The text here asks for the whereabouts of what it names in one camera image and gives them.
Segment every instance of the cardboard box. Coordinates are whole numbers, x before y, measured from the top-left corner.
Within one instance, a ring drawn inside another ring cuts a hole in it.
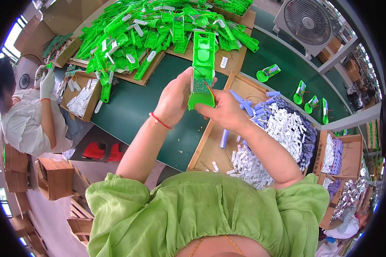
[[[326,48],[324,48],[316,57],[321,61],[321,63],[325,63],[330,59],[330,57],[332,57],[332,55]]]
[[[345,180],[343,179],[342,183],[340,184],[339,190],[333,195],[333,198],[326,209],[326,213],[324,214],[323,219],[319,223],[319,227],[321,227],[322,229],[328,229],[330,225],[330,219],[332,218],[336,205],[340,200],[344,185],[345,185]]]
[[[85,71],[77,71],[76,72],[76,82],[81,88],[85,88],[87,86],[87,82],[89,79],[96,79],[95,73],[89,73],[86,74]],[[84,111],[83,117],[79,117],[76,114],[72,113],[69,108],[67,108],[67,103],[69,103],[70,100],[72,100],[73,97],[79,95],[79,91],[75,90],[72,92],[70,88],[67,86],[66,91],[63,95],[62,102],[60,103],[60,106],[70,112],[72,115],[78,117],[82,121],[90,121],[91,116],[93,115],[94,109],[96,108],[96,105],[98,104],[100,100],[100,95],[102,93],[102,85],[100,83],[100,80],[97,82],[96,87],[93,90],[92,95],[90,96],[90,100],[87,104],[86,110]]]
[[[75,38],[73,42],[68,45],[66,49],[63,50],[58,56],[56,60],[53,60],[53,64],[56,67],[62,68],[66,62],[77,52],[77,50],[80,48],[82,44],[82,41],[79,37]]]
[[[362,135],[347,135],[338,138],[343,143],[342,167],[339,175],[333,175],[333,177],[357,180],[363,155]]]
[[[29,164],[29,157],[26,153],[17,151],[9,144],[5,144],[5,170],[9,172],[22,172],[27,171],[27,165]]]
[[[93,219],[70,217],[67,219],[67,222],[74,234],[86,236],[90,235],[91,228],[93,226]]]
[[[213,5],[213,8],[211,9],[212,12],[216,12],[216,13],[219,13],[221,15],[223,15],[223,17],[227,20],[230,20],[230,21],[233,21],[235,23],[242,23],[242,18],[246,15],[246,13],[248,12],[248,10],[250,9],[251,5],[247,8],[246,12],[243,14],[243,16],[239,16],[239,15],[236,15],[236,14],[233,14],[231,12],[228,12],[224,9],[221,9],[221,8],[218,8],[216,7],[215,5]]]
[[[14,43],[14,47],[20,51],[21,56],[26,54],[33,54],[37,56],[41,63],[37,63],[37,59],[32,55],[27,55],[25,58],[30,59],[37,65],[40,65],[44,63],[43,45],[55,36],[56,34],[47,26],[44,21],[40,21],[36,16],[34,16],[21,30]]]
[[[68,162],[39,158],[35,164],[37,185],[47,199],[54,201],[73,194],[74,168]]]
[[[334,37],[332,39],[332,41],[330,41],[330,43],[327,46],[335,54],[335,53],[337,53],[339,51],[341,45],[342,45],[342,43],[339,41],[339,39],[337,37]]]
[[[314,162],[314,167],[313,167],[313,173],[316,176],[319,176],[321,173],[321,169],[323,166],[323,161],[324,161],[324,153],[326,150],[326,140],[327,140],[327,134],[330,134],[332,138],[336,138],[336,136],[333,134],[332,131],[330,130],[322,130],[320,131],[320,137],[319,137],[319,146],[317,147],[317,155],[316,155],[316,160]]]
[[[31,224],[29,218],[22,219],[21,216],[16,216],[9,219],[11,226],[15,230],[17,237],[27,236],[34,231],[34,227]]]
[[[353,60],[350,60],[345,66],[346,72],[349,75],[350,79],[355,82],[358,79],[361,79],[360,76],[360,70],[359,67],[357,66],[356,62]]]
[[[5,170],[5,181],[7,190],[10,193],[27,192],[27,176],[26,173],[12,172]]]
[[[103,0],[55,1],[46,10],[41,11],[43,21],[56,34],[73,33],[105,2]]]

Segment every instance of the floor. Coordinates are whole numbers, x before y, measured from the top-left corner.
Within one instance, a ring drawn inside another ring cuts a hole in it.
[[[45,157],[63,159],[62,155],[48,154]],[[119,162],[82,162],[72,161],[74,167],[92,183],[103,181],[108,172],[115,173]],[[156,161],[145,185],[152,190],[157,183],[165,165]],[[31,167],[32,189],[27,191],[31,205],[30,218],[48,248],[49,257],[75,256],[87,257],[86,248],[70,233],[67,218],[70,216],[70,198],[65,197],[56,201],[47,200],[37,187],[36,170]],[[73,188],[84,195],[88,184],[76,173],[74,174]]]
[[[277,15],[282,6],[280,3],[273,0],[253,0],[252,5],[272,14],[273,16]]]

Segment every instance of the pile of green plastic parts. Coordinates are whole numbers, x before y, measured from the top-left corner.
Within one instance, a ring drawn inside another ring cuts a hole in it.
[[[211,4],[233,14],[243,16],[252,3],[253,0],[214,0]]]
[[[225,20],[211,8],[203,0],[124,0],[105,8],[90,28],[82,29],[83,44],[76,56],[90,59],[86,72],[96,71],[103,86],[100,100],[109,101],[113,72],[136,69],[134,79],[141,80],[155,55],[171,43],[175,52],[184,54],[194,31],[215,33],[225,51],[239,51],[241,44],[253,52],[259,49],[259,41],[244,33],[245,26]]]

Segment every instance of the assembled green device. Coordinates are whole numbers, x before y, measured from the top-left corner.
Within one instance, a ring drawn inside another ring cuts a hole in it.
[[[187,106],[189,111],[197,103],[214,107],[214,95],[211,89],[214,70],[214,46],[216,34],[195,31],[193,36],[193,79],[191,94]]]
[[[263,70],[259,70],[256,73],[256,77],[260,82],[266,82],[269,78],[279,73],[281,69],[277,64],[273,64],[270,67],[266,67]]]
[[[323,123],[328,124],[329,123],[329,108],[327,106],[327,101],[326,99],[322,98],[323,102]]]
[[[317,99],[316,95],[314,95],[306,104],[305,104],[305,111],[308,114],[311,114],[313,111],[313,108],[316,107],[319,104],[319,99]]]
[[[303,82],[303,80],[300,80],[296,93],[293,95],[293,101],[297,105],[301,105],[303,103],[303,95],[305,94],[305,89],[306,84]]]

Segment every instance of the woman's left hand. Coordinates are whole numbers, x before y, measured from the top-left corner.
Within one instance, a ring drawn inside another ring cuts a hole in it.
[[[193,76],[193,67],[187,68],[183,73],[163,89],[159,103],[154,110],[154,115],[167,126],[176,125],[187,108],[187,101],[190,95],[190,85]]]

